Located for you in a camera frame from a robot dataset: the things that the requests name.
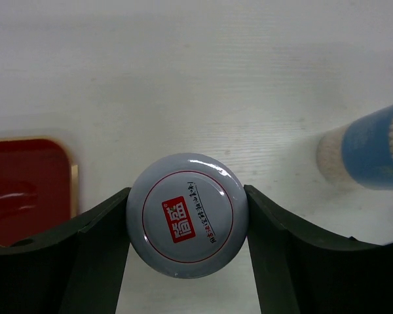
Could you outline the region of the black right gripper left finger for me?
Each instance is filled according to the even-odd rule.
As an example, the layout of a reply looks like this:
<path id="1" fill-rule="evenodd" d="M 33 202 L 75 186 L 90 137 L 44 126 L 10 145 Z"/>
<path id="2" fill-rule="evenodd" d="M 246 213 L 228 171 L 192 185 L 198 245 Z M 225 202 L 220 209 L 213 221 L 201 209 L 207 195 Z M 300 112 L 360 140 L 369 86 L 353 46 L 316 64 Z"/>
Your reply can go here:
<path id="1" fill-rule="evenodd" d="M 130 245 L 129 191 L 0 247 L 0 313 L 114 313 Z"/>

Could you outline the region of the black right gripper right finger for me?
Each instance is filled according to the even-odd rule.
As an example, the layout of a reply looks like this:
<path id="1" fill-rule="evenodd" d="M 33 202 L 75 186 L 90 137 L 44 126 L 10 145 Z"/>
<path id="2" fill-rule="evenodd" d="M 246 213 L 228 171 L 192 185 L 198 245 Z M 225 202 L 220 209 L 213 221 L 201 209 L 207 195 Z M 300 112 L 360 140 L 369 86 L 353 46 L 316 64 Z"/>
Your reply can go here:
<path id="1" fill-rule="evenodd" d="M 245 186 L 262 313 L 393 313 L 393 243 L 327 231 Z"/>

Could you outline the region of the jar with grey lid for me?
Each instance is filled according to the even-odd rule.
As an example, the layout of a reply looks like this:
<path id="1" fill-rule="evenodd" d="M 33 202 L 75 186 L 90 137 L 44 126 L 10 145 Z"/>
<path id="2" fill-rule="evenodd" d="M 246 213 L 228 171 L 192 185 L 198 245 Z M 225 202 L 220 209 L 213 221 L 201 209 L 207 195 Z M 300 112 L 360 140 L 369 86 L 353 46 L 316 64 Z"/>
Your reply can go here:
<path id="1" fill-rule="evenodd" d="M 248 199 L 236 175 L 197 153 L 163 157 L 134 182 L 126 227 L 140 258 L 173 278 L 195 279 L 225 267 L 243 246 Z"/>

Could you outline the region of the tall bottle blue label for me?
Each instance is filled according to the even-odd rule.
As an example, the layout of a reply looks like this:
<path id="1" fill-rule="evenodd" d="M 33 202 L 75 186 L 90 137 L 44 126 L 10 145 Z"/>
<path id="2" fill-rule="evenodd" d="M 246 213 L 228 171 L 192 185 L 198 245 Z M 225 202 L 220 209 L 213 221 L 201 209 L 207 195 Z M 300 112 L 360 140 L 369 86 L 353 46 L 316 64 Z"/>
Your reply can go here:
<path id="1" fill-rule="evenodd" d="M 316 163 L 338 188 L 393 190 L 393 105 L 325 133 Z"/>

